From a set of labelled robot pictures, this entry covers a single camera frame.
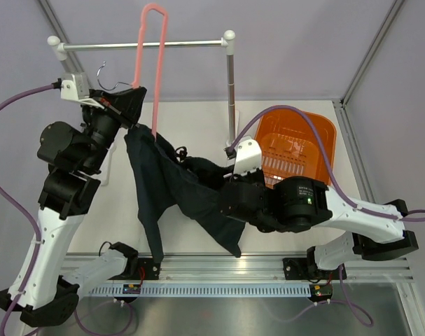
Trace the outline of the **dark navy shorts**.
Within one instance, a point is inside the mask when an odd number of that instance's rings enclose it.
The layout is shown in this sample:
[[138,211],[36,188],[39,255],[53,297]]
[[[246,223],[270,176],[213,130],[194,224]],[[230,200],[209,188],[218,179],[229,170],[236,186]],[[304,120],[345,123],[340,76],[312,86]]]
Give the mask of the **dark navy shorts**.
[[228,253],[240,257],[245,224],[224,216],[218,207],[229,169],[202,157],[179,155],[168,140],[152,135],[145,125],[128,130],[124,140],[137,192],[137,218],[154,261],[164,258],[158,221],[174,205]]

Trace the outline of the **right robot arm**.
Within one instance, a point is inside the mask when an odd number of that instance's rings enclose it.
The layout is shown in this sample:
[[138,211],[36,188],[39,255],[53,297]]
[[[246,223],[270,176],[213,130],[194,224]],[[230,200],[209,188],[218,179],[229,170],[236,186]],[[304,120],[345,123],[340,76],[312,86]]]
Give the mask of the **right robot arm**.
[[344,200],[336,189],[312,178],[286,178],[273,188],[237,179],[224,185],[218,206],[223,215],[263,233],[342,230],[333,241],[307,249],[302,273],[310,279],[325,279],[348,261],[394,260],[419,248],[415,233],[402,222],[407,215],[403,200]]

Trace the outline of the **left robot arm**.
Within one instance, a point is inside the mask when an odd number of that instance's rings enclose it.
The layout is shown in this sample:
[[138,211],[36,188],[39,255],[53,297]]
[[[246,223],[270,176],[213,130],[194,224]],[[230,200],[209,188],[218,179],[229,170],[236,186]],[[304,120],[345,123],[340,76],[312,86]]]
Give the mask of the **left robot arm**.
[[71,274],[61,275],[60,270],[99,188],[97,175],[111,144],[120,129],[137,124],[145,95],[144,87],[116,93],[91,90],[82,105],[82,130],[57,121],[42,131],[37,155],[49,173],[38,216],[31,219],[35,234],[17,279],[0,291],[0,308],[19,312],[29,327],[61,325],[106,280],[144,273],[137,250],[120,242]]

